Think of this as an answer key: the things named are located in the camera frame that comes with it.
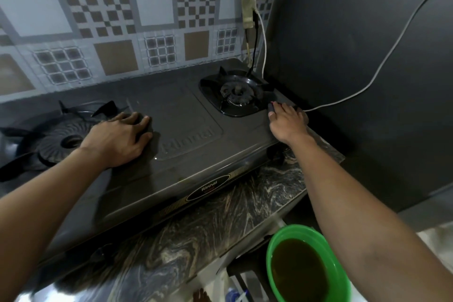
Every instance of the green bucket rim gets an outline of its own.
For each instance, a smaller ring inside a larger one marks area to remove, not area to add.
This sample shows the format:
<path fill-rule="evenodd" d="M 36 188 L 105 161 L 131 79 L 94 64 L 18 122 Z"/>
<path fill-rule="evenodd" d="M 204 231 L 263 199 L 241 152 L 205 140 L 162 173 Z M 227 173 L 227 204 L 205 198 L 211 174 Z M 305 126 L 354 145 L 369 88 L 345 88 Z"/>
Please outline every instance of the green bucket rim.
<path fill-rule="evenodd" d="M 303 239 L 292 235 L 298 235 L 303 237 Z M 338 262 L 338 259 L 335 257 L 335 254 L 332 252 L 327 240 L 321 233 L 315 231 L 313 228 L 303 225 L 287 225 L 281 228 L 272 236 L 269 246 L 267 247 L 267 276 L 277 300 L 279 302 L 286 302 L 275 286 L 270 264 L 272 261 L 272 254 L 274 253 L 277 245 L 287 239 L 298 239 L 307 243 L 320 256 L 329 280 L 329 292 L 324 302 L 349 302 L 351 299 L 351 282 L 349 281 L 343 267 Z"/>

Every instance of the person's left arm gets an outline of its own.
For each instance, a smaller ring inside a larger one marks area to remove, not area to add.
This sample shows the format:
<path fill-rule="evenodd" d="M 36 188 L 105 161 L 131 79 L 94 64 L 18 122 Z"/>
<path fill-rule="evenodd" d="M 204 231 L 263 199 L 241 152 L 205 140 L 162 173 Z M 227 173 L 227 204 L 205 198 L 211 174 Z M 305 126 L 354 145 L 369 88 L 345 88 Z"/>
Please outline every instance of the person's left arm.
<path fill-rule="evenodd" d="M 15 299 L 66 215 L 99 174 L 138 157 L 152 133 L 145 116 L 95 125 L 66 159 L 0 199 L 0 301 Z"/>

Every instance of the swirled marble pattern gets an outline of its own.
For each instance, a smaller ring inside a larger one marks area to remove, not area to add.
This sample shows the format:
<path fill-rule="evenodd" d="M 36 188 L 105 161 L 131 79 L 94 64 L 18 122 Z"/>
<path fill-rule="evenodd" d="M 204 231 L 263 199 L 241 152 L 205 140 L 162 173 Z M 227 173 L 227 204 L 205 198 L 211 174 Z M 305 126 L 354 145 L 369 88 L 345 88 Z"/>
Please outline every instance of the swirled marble pattern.
<path fill-rule="evenodd" d="M 344 159 L 312 135 L 335 160 Z M 283 164 L 264 165 L 163 225 L 123 242 L 113 265 L 89 264 L 30 299 L 38 302 L 60 294 L 71 302 L 159 301 L 304 191 L 302 171 L 288 151 Z"/>

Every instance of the gas stove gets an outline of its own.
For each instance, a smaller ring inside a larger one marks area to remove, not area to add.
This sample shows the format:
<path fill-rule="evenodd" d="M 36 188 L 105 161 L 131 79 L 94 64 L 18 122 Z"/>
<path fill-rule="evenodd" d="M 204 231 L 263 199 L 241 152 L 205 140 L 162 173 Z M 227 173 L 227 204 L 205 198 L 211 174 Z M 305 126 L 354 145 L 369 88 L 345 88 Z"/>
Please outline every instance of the gas stove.
<path fill-rule="evenodd" d="M 289 102 L 239 60 L 187 67 L 0 105 L 0 193 L 63 160 L 121 111 L 152 117 L 142 155 L 103 172 L 40 262 L 40 284 L 151 228 L 269 161 L 267 104 Z"/>

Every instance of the brown liquid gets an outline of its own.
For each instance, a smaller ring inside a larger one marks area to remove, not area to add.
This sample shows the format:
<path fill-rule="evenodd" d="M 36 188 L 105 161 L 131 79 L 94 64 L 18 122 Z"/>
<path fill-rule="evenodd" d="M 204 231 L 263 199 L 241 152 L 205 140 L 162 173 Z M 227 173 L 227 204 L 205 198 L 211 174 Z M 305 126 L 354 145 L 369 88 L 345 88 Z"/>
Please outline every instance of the brown liquid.
<path fill-rule="evenodd" d="M 323 302 L 329 291 L 318 253 L 297 239 L 280 242 L 270 262 L 275 286 L 286 302 Z"/>

